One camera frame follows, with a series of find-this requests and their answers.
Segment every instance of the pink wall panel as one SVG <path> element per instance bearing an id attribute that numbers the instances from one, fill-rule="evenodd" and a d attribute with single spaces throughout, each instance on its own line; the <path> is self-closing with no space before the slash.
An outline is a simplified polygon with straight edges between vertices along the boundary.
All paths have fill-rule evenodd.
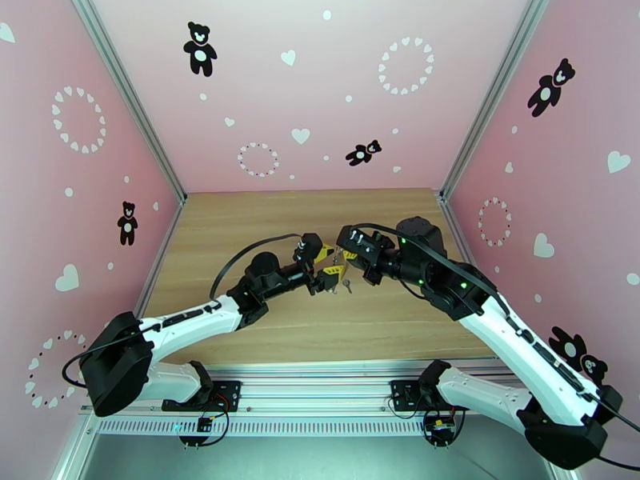
<path id="1" fill-rule="evenodd" d="M 595 373 L 594 358 L 604 361 L 604 382 L 622 393 L 622 412 L 636 422 L 638 9 L 638 0 L 551 1 L 452 198 L 480 267 L 542 337 L 551 338 L 553 326 L 580 334 L 591 358 L 576 357 L 578 366 Z M 564 58 L 574 77 L 565 66 L 542 88 L 548 101 L 561 96 L 533 117 L 530 97 Z M 620 422 L 608 430 L 604 454 L 638 464 L 640 436 Z M 584 473 L 624 475 L 597 462 Z"/>
<path id="2" fill-rule="evenodd" d="M 0 477 L 48 478 L 84 396 L 60 369 L 135 306 L 177 200 L 70 0 L 0 0 L 0 59 Z"/>
<path id="3" fill-rule="evenodd" d="M 440 187 L 527 2 L 94 1 L 188 192 Z"/>

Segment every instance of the wooden surface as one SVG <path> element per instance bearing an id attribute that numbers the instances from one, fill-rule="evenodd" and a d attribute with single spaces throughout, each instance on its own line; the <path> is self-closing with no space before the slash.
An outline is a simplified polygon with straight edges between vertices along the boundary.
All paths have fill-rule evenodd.
<path id="1" fill-rule="evenodd" d="M 315 232 L 335 244 L 342 226 L 374 222 L 395 228 L 422 216 L 440 227 L 449 257 L 460 259 L 431 190 L 341 190 L 192 194 L 182 212 L 145 316 L 173 313 L 208 300 L 211 284 L 241 248 L 267 237 Z M 263 247 L 291 263 L 296 239 Z M 219 289 L 232 287 L 254 254 L 228 273 Z M 372 287 L 351 267 L 338 294 L 309 296 L 301 288 L 269 301 L 270 311 L 252 326 L 180 350 L 169 362 L 316 362 L 493 355 L 475 336 L 383 279 Z"/>

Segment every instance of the black teddy bear sticker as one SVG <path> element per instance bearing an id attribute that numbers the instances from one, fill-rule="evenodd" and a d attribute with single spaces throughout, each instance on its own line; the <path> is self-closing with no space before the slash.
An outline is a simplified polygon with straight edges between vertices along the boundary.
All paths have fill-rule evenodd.
<path id="1" fill-rule="evenodd" d="M 364 146 L 363 144 L 358 144 L 355 147 L 355 151 L 349 152 L 345 159 L 349 161 L 349 166 L 357 166 L 361 162 L 369 162 L 371 160 L 371 156 L 377 152 L 380 152 L 382 148 L 380 144 L 378 144 L 378 140 L 371 141 L 371 144 L 368 146 Z"/>
<path id="2" fill-rule="evenodd" d="M 602 380 L 609 367 L 606 363 L 586 352 L 585 341 L 579 334 L 569 336 L 562 328 L 554 326 L 551 331 L 556 338 L 549 338 L 549 346 L 562 358 L 572 369 L 577 372 L 585 371 L 585 374 L 594 381 L 598 387 L 602 387 Z"/>
<path id="3" fill-rule="evenodd" d="M 560 66 L 556 68 L 553 76 L 546 74 L 540 81 L 540 87 L 535 91 L 529 102 L 526 104 L 529 108 L 535 106 L 534 111 L 531 113 L 534 117 L 539 116 L 545 109 L 551 104 L 556 106 L 558 100 L 560 100 L 560 93 L 562 92 L 562 85 L 567 83 L 575 76 L 575 70 L 569 63 L 567 58 L 564 58 L 560 62 Z"/>
<path id="4" fill-rule="evenodd" d="M 195 22 L 189 22 L 189 31 L 191 33 L 191 41 L 184 45 L 185 53 L 191 54 L 191 71 L 195 74 L 202 73 L 205 76 L 211 76 L 214 72 L 212 59 L 218 59 L 215 49 L 207 41 L 209 40 L 209 27 Z"/>
<path id="5" fill-rule="evenodd" d="M 134 216 L 135 204 L 129 202 L 122 202 L 123 216 L 118 220 L 118 226 L 120 227 L 120 243 L 125 245 L 128 243 L 130 246 L 134 244 L 135 229 L 138 228 L 138 220 Z"/>

